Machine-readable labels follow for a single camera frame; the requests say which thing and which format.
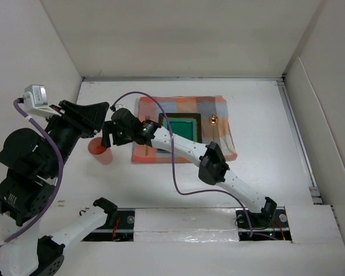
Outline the pink plastic cup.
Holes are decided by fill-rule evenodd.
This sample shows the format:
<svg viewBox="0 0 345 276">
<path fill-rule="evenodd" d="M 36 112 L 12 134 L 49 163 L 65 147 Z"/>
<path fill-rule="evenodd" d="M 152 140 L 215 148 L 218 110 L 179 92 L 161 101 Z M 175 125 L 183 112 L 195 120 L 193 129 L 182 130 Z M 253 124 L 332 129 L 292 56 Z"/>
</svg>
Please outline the pink plastic cup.
<svg viewBox="0 0 345 276">
<path fill-rule="evenodd" d="M 110 148 L 106 148 L 101 144 L 102 138 L 93 138 L 88 144 L 88 152 L 97 160 L 100 164 L 108 165 L 113 161 L 113 155 Z"/>
</svg>

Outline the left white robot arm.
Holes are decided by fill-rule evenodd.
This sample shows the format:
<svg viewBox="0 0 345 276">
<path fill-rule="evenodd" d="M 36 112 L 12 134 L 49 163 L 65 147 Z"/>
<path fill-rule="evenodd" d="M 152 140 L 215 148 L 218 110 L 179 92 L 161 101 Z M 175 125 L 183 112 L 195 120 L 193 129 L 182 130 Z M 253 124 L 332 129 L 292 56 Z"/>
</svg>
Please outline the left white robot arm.
<svg viewBox="0 0 345 276">
<path fill-rule="evenodd" d="M 0 275 L 54 275 L 64 262 L 65 253 L 98 227 L 112 227 L 117 206 L 105 198 L 92 206 L 69 227 L 53 235 L 40 236 L 40 221 L 59 191 L 64 165 L 79 139 L 99 133 L 109 104 L 76 105 L 61 101 L 44 106 L 39 126 L 25 100 L 13 105 L 32 123 L 32 128 L 12 132 L 0 152 L 0 163 L 7 167 L 0 184 L 0 214 L 3 242 L 0 243 Z"/>
</svg>

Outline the gold spoon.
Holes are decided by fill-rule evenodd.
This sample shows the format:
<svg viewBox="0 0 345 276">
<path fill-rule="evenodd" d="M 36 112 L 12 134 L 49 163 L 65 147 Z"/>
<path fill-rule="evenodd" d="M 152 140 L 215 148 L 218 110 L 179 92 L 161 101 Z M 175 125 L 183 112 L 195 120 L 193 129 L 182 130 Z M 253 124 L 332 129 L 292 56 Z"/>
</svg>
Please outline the gold spoon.
<svg viewBox="0 0 345 276">
<path fill-rule="evenodd" d="M 210 117 L 210 124 L 212 126 L 212 141 L 216 141 L 216 125 L 217 125 L 217 116 L 215 114 Z"/>
</svg>

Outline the orange blue checkered cloth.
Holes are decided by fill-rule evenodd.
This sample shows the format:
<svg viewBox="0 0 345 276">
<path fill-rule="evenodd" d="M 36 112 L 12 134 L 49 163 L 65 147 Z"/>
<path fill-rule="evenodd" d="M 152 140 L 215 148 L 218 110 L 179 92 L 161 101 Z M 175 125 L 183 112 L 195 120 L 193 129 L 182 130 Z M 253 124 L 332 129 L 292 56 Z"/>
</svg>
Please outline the orange blue checkered cloth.
<svg viewBox="0 0 345 276">
<path fill-rule="evenodd" d="M 210 144 L 212 141 L 211 115 L 217 116 L 216 141 L 225 156 L 225 160 L 232 161 L 237 158 L 235 146 L 228 122 L 227 101 L 222 96 L 215 97 L 155 97 L 166 113 L 200 113 L 202 122 L 202 143 Z M 135 116 L 140 121 L 149 115 L 150 120 L 162 124 L 167 129 L 167 122 L 163 118 L 158 105 L 148 97 L 136 100 Z M 145 145 L 133 144 L 132 162 L 134 163 L 171 163 L 171 153 L 152 149 L 145 156 Z"/>
</svg>

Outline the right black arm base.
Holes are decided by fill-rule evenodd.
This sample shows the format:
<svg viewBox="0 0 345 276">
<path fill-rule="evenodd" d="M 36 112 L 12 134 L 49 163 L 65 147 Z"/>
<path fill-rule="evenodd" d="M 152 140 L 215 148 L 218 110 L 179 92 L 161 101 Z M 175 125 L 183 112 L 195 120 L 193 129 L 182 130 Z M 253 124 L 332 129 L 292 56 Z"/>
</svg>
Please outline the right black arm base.
<svg viewBox="0 0 345 276">
<path fill-rule="evenodd" d="M 238 228 L 238 237 L 241 242 L 248 241 L 292 241 L 288 216 L 284 207 L 275 211 L 274 218 L 267 221 L 259 216 L 248 213 L 252 225 L 253 234 L 250 236 L 251 228 L 243 209 L 235 210 L 235 225 Z"/>
</svg>

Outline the gold fork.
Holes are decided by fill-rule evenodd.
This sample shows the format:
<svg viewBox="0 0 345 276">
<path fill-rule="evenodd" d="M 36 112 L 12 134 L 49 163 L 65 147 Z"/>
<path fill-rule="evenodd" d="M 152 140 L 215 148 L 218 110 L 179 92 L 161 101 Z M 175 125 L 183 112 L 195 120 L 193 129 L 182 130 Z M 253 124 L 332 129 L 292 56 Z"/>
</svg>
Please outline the gold fork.
<svg viewBox="0 0 345 276">
<path fill-rule="evenodd" d="M 146 116 L 145 116 L 145 120 L 149 120 L 149 119 L 150 119 L 149 115 L 146 115 Z M 149 146 L 146 145 L 146 146 L 145 146 L 145 156 L 147 157 L 148 154 L 149 154 Z"/>
</svg>

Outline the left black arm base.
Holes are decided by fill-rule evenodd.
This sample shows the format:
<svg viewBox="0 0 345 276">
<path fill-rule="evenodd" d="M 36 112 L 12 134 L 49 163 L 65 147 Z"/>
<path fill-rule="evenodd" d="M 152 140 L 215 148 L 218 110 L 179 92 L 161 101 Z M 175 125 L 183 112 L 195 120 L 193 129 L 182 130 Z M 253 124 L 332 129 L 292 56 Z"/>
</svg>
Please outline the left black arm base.
<svg viewBox="0 0 345 276">
<path fill-rule="evenodd" d="M 106 210 L 106 223 L 84 237 L 83 242 L 132 242 L 134 240 L 135 209 L 120 209 L 106 198 L 95 200 L 93 206 L 100 206 Z"/>
</svg>

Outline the green square plate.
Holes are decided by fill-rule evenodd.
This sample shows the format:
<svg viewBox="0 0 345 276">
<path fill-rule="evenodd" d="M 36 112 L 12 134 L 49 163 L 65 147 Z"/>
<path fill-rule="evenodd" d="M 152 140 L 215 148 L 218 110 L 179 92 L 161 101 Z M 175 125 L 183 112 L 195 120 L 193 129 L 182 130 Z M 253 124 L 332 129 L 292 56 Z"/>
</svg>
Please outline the green square plate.
<svg viewBox="0 0 345 276">
<path fill-rule="evenodd" d="M 193 142 L 202 143 L 202 120 L 200 113 L 167 113 L 174 134 Z"/>
</svg>

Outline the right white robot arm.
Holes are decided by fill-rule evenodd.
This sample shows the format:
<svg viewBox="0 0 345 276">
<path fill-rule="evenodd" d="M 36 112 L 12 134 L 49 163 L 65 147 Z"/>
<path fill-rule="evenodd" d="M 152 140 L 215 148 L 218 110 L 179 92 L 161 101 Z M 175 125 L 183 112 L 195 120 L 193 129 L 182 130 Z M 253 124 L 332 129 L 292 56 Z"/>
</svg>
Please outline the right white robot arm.
<svg viewBox="0 0 345 276">
<path fill-rule="evenodd" d="M 110 109 L 111 120 L 104 123 L 102 130 L 104 147 L 136 143 L 171 153 L 172 162 L 182 157 L 198 167 L 198 178 L 203 183 L 219 187 L 219 193 L 233 196 L 245 206 L 257 224 L 266 227 L 275 220 L 276 202 L 242 181 L 229 168 L 217 143 L 194 142 L 171 133 L 157 122 L 140 121 L 126 108 Z"/>
</svg>

